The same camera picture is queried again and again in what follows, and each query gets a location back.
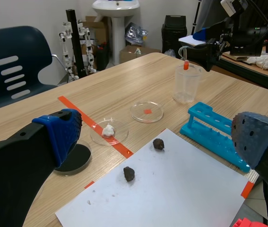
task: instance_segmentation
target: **dark blue chair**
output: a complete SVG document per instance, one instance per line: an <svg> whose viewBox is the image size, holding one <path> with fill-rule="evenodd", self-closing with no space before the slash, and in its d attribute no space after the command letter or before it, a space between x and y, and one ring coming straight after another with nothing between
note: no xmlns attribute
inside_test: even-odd
<svg viewBox="0 0 268 227"><path fill-rule="evenodd" d="M51 63L49 45L38 29L0 29L0 107L55 88L38 80L39 71Z"/></svg>

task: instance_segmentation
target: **white sink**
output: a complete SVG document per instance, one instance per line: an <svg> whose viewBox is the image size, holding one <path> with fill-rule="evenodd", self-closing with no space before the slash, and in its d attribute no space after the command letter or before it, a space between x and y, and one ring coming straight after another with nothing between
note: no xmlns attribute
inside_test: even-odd
<svg viewBox="0 0 268 227"><path fill-rule="evenodd" d="M140 7L138 0L97 0L93 9L104 17L112 18L113 64L119 64L119 52L125 47L124 17L133 16Z"/></svg>
<svg viewBox="0 0 268 227"><path fill-rule="evenodd" d="M104 17L127 17L134 15L140 5L138 0L97 0L93 3L92 7Z"/></svg>

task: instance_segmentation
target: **black trash bin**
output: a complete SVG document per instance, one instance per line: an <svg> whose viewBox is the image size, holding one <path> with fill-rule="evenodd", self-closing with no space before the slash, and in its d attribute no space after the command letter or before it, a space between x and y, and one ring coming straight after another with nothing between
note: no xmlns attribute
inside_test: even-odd
<svg viewBox="0 0 268 227"><path fill-rule="evenodd" d="M187 35L186 17L179 15L167 15L161 29L162 53L172 49L177 58L180 58L178 50L182 46L178 39Z"/></svg>

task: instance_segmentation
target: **brown rock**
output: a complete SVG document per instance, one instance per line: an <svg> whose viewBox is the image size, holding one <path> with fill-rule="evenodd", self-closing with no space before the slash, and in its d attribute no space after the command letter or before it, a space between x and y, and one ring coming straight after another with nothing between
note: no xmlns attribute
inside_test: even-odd
<svg viewBox="0 0 268 227"><path fill-rule="evenodd" d="M135 171L132 168L129 168L128 166L123 168L124 171L124 177L127 182L130 182L134 180L135 178Z"/></svg>
<svg viewBox="0 0 268 227"><path fill-rule="evenodd" d="M162 139L155 139L153 141L153 145L155 149L162 150L164 148L164 142Z"/></svg>

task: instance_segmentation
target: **small orange square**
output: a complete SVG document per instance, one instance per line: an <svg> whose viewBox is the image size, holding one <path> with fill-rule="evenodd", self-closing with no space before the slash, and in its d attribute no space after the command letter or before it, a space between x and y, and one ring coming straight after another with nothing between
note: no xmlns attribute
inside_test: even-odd
<svg viewBox="0 0 268 227"><path fill-rule="evenodd" d="M144 110L144 114L151 114L151 113L152 113L152 110L151 109Z"/></svg>

